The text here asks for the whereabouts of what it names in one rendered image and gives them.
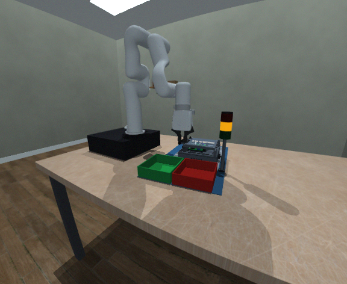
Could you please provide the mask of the green bin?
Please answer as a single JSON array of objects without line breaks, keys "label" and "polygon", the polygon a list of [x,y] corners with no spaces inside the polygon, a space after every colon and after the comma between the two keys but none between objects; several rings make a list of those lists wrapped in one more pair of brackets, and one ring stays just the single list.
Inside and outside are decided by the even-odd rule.
[{"label": "green bin", "polygon": [[172,173],[184,158],[155,154],[137,166],[138,177],[172,183]]}]

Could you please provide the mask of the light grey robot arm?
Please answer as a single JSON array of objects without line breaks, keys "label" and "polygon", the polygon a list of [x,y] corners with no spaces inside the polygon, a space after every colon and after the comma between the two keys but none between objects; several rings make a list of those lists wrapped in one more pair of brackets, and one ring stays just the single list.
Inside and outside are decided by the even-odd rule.
[{"label": "light grey robot arm", "polygon": [[[128,81],[123,85],[127,112],[127,126],[124,128],[127,129],[125,133],[128,135],[145,133],[142,127],[142,106],[139,98],[147,97],[149,93],[149,70],[140,64],[140,52],[137,45],[149,49],[154,65],[152,81],[157,94],[160,97],[175,98],[175,106],[173,106],[175,110],[191,110],[190,83],[167,82],[164,74],[164,68],[169,65],[169,42],[158,34],[151,34],[139,26],[132,25],[126,30],[124,36],[125,74],[128,78],[137,80],[137,82]],[[192,115],[195,115],[195,110],[191,111]]]}]

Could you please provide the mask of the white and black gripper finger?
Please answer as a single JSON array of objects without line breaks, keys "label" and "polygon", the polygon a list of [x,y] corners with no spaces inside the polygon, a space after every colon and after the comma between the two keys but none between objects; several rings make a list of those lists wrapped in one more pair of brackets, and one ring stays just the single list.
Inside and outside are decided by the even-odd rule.
[{"label": "white and black gripper finger", "polygon": [[176,135],[178,136],[178,142],[181,141],[181,131],[176,131],[171,129],[172,131],[174,131],[176,133]]},{"label": "white and black gripper finger", "polygon": [[190,133],[192,133],[192,132],[194,132],[193,126],[192,126],[192,128],[191,128],[191,130],[189,132],[188,131],[184,131],[183,143],[185,143],[187,141],[187,136]]}]

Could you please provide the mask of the red open-top bin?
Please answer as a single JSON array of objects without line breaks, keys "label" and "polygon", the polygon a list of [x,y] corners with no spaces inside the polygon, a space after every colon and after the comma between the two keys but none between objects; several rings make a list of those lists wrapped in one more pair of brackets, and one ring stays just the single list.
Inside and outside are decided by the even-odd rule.
[{"label": "red open-top bin", "polygon": [[172,173],[172,184],[211,193],[218,162],[185,158]]}]

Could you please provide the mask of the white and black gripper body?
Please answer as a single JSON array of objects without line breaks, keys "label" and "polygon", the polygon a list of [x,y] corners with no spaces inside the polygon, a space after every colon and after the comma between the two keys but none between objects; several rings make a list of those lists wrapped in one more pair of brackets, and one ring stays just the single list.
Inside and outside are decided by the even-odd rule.
[{"label": "white and black gripper body", "polygon": [[176,131],[190,131],[193,126],[190,110],[175,110],[173,112],[172,129]]}]

